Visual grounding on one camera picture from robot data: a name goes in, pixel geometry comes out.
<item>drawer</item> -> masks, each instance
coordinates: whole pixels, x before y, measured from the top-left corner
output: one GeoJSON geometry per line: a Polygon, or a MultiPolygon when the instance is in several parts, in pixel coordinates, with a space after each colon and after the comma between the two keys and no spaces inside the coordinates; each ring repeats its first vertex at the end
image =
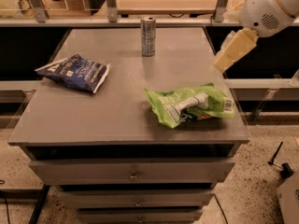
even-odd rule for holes
{"type": "Polygon", "coordinates": [[[239,143],[28,147],[35,160],[228,157],[239,143]]]}
{"type": "Polygon", "coordinates": [[[79,219],[84,223],[193,223],[202,215],[201,209],[145,209],[145,210],[81,210],[79,219]]]}
{"type": "Polygon", "coordinates": [[[217,183],[233,158],[31,161],[46,185],[128,183],[217,183]]]}
{"type": "Polygon", "coordinates": [[[209,189],[162,190],[91,190],[60,192],[67,207],[86,208],[144,208],[207,205],[213,197],[209,189]]]}

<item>gray cabinet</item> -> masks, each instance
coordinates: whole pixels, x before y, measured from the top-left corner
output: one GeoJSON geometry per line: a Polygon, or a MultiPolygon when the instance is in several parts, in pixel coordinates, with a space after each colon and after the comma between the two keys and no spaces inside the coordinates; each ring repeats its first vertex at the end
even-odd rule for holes
{"type": "Polygon", "coordinates": [[[231,96],[202,28],[158,28],[153,57],[140,46],[139,29],[73,30],[56,59],[109,61],[107,80],[89,95],[44,78],[9,140],[84,223],[194,222],[249,141],[238,112],[164,127],[143,93],[213,82],[231,96]]]}

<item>metal can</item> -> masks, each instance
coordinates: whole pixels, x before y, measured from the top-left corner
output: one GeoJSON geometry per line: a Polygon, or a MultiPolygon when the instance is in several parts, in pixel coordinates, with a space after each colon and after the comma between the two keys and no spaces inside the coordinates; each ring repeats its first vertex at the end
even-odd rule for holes
{"type": "Polygon", "coordinates": [[[156,19],[151,16],[141,18],[142,55],[152,56],[156,50],[156,19]]]}

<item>green plastic bag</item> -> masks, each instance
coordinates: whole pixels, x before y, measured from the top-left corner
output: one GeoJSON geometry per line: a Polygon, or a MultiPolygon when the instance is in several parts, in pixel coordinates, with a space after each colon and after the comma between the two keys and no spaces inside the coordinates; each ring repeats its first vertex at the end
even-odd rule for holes
{"type": "Polygon", "coordinates": [[[144,89],[144,93],[159,122],[170,128],[177,127],[183,121],[235,117],[234,100],[212,83],[170,92],[144,89]]]}

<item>terrazzo floor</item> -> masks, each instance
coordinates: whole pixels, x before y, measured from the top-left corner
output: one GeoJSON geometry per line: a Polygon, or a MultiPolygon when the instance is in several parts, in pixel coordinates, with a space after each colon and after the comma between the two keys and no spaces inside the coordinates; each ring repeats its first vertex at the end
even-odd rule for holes
{"type": "MultiPolygon", "coordinates": [[[[287,162],[299,169],[299,120],[264,119],[250,125],[250,142],[235,154],[236,165],[215,193],[229,224],[282,224],[283,218],[277,197],[277,187],[283,183],[276,166],[268,161],[284,142],[275,160],[277,165],[287,162]]],[[[18,148],[7,144],[11,130],[0,129],[0,179],[6,181],[0,189],[41,189],[42,183],[29,169],[28,157],[18,148]]],[[[29,223],[34,202],[8,203],[11,224],[29,223]]],[[[7,222],[7,209],[0,198],[0,223],[7,222]]],[[[38,224],[79,224],[74,210],[57,198],[57,190],[50,188],[38,224]]],[[[204,207],[204,214],[195,224],[223,224],[225,219],[215,198],[204,207]]]]}

